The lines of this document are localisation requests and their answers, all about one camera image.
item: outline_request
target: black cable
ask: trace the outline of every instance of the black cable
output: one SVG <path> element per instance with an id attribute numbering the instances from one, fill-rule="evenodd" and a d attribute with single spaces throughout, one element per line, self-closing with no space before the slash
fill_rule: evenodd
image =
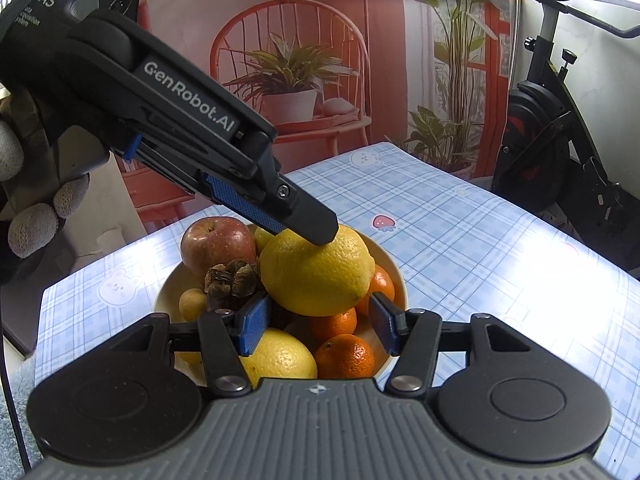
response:
<path id="1" fill-rule="evenodd" d="M 4 328 L 2 327 L 1 308 L 0 336 L 2 336 L 2 344 L 0 344 L 0 381 L 2 381 L 2 392 L 4 393 L 4 401 L 6 402 L 6 409 L 9 412 L 11 425 L 14 428 L 15 441 L 18 444 L 18 453 L 20 454 L 22 469 L 27 473 L 31 470 L 31 463 L 29 462 L 29 455 L 27 455 L 27 448 L 24 445 L 24 437 L 22 436 L 22 429 L 20 428 L 20 420 L 18 420 L 18 412 L 15 411 L 14 396 L 11 393 L 11 386 L 9 386 L 9 374 L 6 371 L 6 362 L 4 361 Z"/>

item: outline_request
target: orange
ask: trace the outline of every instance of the orange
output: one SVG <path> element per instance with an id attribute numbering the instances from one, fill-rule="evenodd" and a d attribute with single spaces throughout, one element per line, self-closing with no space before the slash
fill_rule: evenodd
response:
<path id="1" fill-rule="evenodd" d="M 369 290 L 364 297 L 356 304 L 356 311 L 363 316 L 369 315 L 369 298 L 374 292 L 382 292 L 391 301 L 396 298 L 396 289 L 391 276 L 388 275 L 385 269 L 376 264 L 376 269 L 373 272 L 373 278 L 369 284 Z"/>
<path id="2" fill-rule="evenodd" d="M 340 334 L 326 341 L 314 355 L 318 379 L 371 377 L 376 367 L 373 350 L 357 336 Z"/>
<path id="3" fill-rule="evenodd" d="M 357 324 L 358 316 L 355 308 L 335 316 L 309 318 L 309 329 L 318 341 L 326 341 L 334 335 L 353 334 Z"/>

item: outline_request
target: red apple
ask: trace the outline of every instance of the red apple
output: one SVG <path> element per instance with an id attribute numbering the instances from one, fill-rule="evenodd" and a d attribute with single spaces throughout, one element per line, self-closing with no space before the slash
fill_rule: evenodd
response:
<path id="1" fill-rule="evenodd" d="M 204 283 L 207 271 L 215 265 L 237 259 L 254 264 L 254 236 L 235 218 L 208 216 L 196 220 L 184 232 L 180 256 L 184 265 Z"/>

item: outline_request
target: blue plaid tablecloth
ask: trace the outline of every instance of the blue plaid tablecloth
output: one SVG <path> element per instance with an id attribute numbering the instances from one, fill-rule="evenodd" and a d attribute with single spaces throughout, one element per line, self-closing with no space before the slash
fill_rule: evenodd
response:
<path id="1" fill-rule="evenodd" d="M 383 143 L 290 175 L 381 244 L 411 307 L 468 322 L 489 312 L 567 360 L 609 395 L 613 417 L 596 460 L 617 478 L 640 473 L 640 283 L 595 252 L 491 193 Z M 212 206 L 65 278 L 44 293 L 36 382 L 148 314 Z M 438 360 L 436 382 L 463 354 Z"/>

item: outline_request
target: metal bolt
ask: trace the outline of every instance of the metal bolt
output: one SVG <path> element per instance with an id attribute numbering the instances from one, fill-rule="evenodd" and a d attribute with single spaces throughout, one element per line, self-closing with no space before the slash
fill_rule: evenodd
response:
<path id="1" fill-rule="evenodd" d="M 217 388 L 223 392 L 240 392 L 248 385 L 245 379 L 237 375 L 223 375 L 216 379 Z"/>
<path id="2" fill-rule="evenodd" d="M 399 392 L 416 392 L 422 387 L 422 381 L 412 375 L 398 375 L 391 379 L 391 386 Z"/>
<path id="3" fill-rule="evenodd" d="M 289 196 L 289 186 L 285 186 L 284 184 L 282 184 L 282 186 L 278 188 L 278 196 L 280 198 L 286 198 L 287 196 Z"/>

